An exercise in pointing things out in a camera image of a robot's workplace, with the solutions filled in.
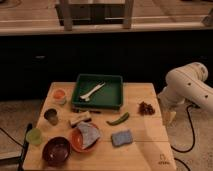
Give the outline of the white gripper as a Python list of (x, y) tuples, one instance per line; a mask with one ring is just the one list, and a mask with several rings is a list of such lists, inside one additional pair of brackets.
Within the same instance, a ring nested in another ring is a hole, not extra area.
[(185, 98), (178, 94), (171, 87), (165, 87), (158, 95), (162, 113), (164, 115), (164, 125), (172, 123), (176, 116), (175, 108), (185, 102)]

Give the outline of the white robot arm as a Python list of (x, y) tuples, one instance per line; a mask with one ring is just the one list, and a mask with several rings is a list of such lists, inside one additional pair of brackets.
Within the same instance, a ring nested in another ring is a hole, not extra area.
[(208, 70), (199, 62), (174, 68), (166, 74), (166, 86), (157, 95), (164, 125), (173, 121), (175, 108), (185, 100), (213, 114), (213, 88), (205, 84), (207, 78)]

